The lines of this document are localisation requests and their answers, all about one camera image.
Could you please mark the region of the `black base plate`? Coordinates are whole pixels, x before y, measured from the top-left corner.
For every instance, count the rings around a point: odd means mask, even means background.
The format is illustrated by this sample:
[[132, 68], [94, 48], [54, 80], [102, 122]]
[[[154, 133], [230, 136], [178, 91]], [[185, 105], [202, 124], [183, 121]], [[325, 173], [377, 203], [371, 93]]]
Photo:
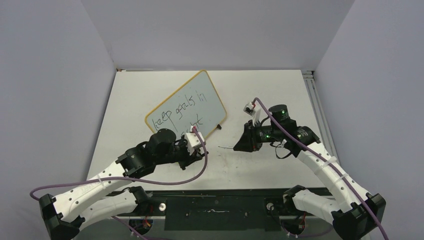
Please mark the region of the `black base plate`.
[[280, 231], [277, 220], [298, 223], [301, 213], [283, 206], [285, 188], [236, 190], [150, 190], [132, 219], [164, 221], [166, 231]]

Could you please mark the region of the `aluminium frame rail right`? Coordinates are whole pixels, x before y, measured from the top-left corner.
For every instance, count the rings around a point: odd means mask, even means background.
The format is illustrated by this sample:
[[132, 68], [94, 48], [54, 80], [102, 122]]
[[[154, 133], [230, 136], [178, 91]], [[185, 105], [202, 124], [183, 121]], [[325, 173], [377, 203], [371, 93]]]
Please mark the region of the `aluminium frame rail right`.
[[328, 125], [328, 121], [324, 113], [323, 105], [321, 103], [321, 99], [318, 93], [318, 88], [314, 78], [314, 71], [302, 70], [301, 74], [309, 95], [315, 118], [317, 120], [321, 140], [330, 155], [335, 156], [337, 158], [337, 162], [340, 164], [340, 158], [338, 156], [336, 146]]

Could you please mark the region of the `yellow framed whiteboard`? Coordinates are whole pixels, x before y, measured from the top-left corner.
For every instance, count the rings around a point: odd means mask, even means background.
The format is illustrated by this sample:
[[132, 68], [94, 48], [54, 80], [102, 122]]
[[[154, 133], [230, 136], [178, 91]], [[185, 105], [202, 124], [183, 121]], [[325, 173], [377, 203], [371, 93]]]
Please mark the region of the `yellow framed whiteboard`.
[[169, 129], [179, 137], [194, 126], [207, 138], [227, 115], [209, 73], [200, 70], [151, 110], [144, 122], [153, 133]]

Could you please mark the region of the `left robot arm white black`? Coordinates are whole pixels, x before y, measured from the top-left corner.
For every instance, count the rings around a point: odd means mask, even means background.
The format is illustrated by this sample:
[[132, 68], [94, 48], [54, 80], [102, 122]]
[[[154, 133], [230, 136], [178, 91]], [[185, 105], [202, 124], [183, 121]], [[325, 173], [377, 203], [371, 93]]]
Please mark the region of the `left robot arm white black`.
[[141, 186], [111, 194], [132, 182], [146, 183], [158, 165], [178, 163], [182, 170], [208, 158], [201, 132], [192, 126], [180, 138], [167, 128], [148, 141], [129, 148], [91, 179], [70, 183], [70, 190], [37, 198], [41, 217], [52, 240], [72, 240], [81, 230], [101, 220], [121, 214], [144, 215], [152, 204]]

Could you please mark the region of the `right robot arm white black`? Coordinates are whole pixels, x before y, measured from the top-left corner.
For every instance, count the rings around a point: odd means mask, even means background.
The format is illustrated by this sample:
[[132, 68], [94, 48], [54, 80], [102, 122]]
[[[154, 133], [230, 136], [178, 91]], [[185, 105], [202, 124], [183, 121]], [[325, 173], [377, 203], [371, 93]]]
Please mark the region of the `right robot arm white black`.
[[378, 193], [372, 195], [353, 180], [309, 127], [299, 126], [291, 119], [285, 104], [267, 110], [265, 120], [270, 125], [259, 119], [261, 108], [255, 103], [248, 103], [243, 110], [252, 119], [244, 124], [234, 151], [253, 153], [264, 143], [279, 143], [290, 156], [305, 164], [333, 197], [329, 199], [296, 185], [283, 193], [284, 211], [297, 216], [312, 214], [331, 224], [343, 240], [359, 240], [381, 224], [385, 199]]

